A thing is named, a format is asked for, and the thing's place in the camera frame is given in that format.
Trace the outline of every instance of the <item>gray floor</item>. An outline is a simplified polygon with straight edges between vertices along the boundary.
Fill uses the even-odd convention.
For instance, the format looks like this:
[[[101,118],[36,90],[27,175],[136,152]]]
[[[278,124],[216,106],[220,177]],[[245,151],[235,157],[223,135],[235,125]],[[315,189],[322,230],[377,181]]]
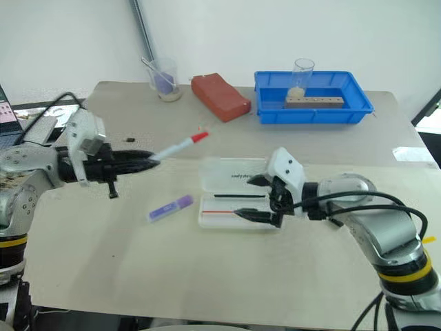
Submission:
[[[51,310],[43,309],[42,313],[36,315],[36,331],[118,331],[122,317],[120,315],[98,314],[92,312],[78,311],[60,311],[50,312]],[[151,319],[138,319],[140,330],[144,330],[151,323]],[[206,322],[192,322],[194,324],[206,324]],[[177,320],[153,320],[153,326],[176,325],[182,324]],[[237,328],[244,328],[252,331],[296,331],[294,329],[286,329],[281,327],[271,327],[265,325],[231,325]]]

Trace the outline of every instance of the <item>purple marker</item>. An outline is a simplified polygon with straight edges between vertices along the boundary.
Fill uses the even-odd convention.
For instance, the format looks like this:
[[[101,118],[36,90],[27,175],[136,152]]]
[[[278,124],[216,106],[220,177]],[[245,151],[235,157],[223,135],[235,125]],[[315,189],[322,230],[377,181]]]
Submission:
[[[158,92],[162,94],[169,94],[173,92],[173,85],[170,83],[173,82],[173,76],[162,72],[161,75],[154,75],[154,84]]]
[[[156,209],[149,213],[150,223],[153,223],[167,215],[173,214],[189,205],[193,204],[193,197],[191,195],[185,195],[182,198],[179,198],[168,205],[164,205],[163,207]]]

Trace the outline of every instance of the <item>metal pole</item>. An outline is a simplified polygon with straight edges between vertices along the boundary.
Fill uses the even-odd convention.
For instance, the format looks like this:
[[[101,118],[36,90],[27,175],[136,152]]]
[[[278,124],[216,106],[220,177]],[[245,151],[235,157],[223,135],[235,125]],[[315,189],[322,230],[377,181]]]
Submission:
[[[139,8],[139,0],[130,0],[130,3],[132,4],[135,19],[138,22],[143,40],[144,40],[144,46],[146,51],[146,57],[149,61],[154,60],[152,47],[150,45],[149,40],[149,34],[147,32],[147,29],[145,28],[144,20],[143,20],[143,14],[141,12],[141,9]]]

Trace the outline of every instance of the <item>laptop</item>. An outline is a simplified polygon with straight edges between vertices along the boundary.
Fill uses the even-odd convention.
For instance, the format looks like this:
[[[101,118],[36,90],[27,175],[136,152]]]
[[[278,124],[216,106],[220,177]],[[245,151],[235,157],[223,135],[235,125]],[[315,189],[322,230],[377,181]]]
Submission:
[[[0,150],[13,146],[22,132],[19,120],[0,86]]]

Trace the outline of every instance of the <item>red marker cap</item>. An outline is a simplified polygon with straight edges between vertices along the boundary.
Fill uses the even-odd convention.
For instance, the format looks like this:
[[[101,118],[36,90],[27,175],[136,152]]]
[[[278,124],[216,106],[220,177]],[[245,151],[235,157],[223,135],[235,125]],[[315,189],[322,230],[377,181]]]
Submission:
[[[194,143],[197,143],[198,141],[204,139],[206,136],[208,136],[208,132],[201,132],[201,133],[195,134],[191,138]]]

